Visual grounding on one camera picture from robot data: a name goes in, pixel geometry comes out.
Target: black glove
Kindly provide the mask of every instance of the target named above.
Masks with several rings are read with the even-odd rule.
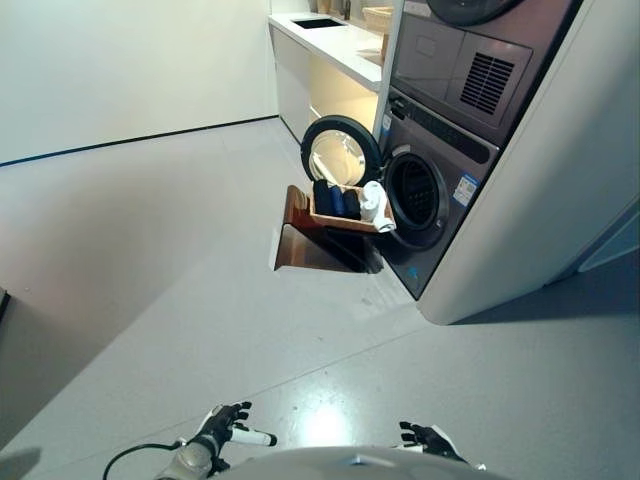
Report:
[[[188,443],[199,443],[211,452],[211,471],[209,476],[229,468],[229,464],[219,458],[222,447],[231,439],[231,428],[238,420],[249,418],[251,402],[236,403],[235,405],[218,405],[211,411],[210,417]]]
[[[456,449],[449,443],[447,439],[442,437],[431,427],[423,427],[415,423],[400,422],[400,428],[409,430],[411,433],[403,433],[402,440],[410,442],[413,445],[422,445],[422,451],[431,455],[439,455],[441,457],[450,458],[459,462],[467,463],[467,461],[458,455]]]

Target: washing machine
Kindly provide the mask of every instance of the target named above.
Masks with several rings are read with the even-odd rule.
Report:
[[[581,0],[406,0],[391,85],[504,147]]]
[[[316,120],[301,143],[312,180],[385,189],[396,230],[375,247],[418,299],[497,158],[498,148],[392,88],[376,141],[351,118]]]

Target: countertop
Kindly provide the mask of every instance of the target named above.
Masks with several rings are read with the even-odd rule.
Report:
[[[294,20],[333,18],[344,23],[340,27],[304,29]],[[375,56],[382,47],[382,36],[346,23],[339,18],[317,13],[279,13],[269,15],[269,24],[321,56],[340,71],[371,91],[378,92],[382,81],[380,65],[365,57]]]

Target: dryer vent grille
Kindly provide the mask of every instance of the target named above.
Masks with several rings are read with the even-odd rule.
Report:
[[[476,53],[460,101],[493,115],[512,71],[513,63]]]

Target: gray floor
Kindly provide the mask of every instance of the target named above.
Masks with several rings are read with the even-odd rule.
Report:
[[[289,183],[278,120],[0,169],[0,479],[98,478],[244,399],[279,448],[390,445],[408,419],[514,479],[638,478],[637,264],[436,327],[388,269],[273,272]]]

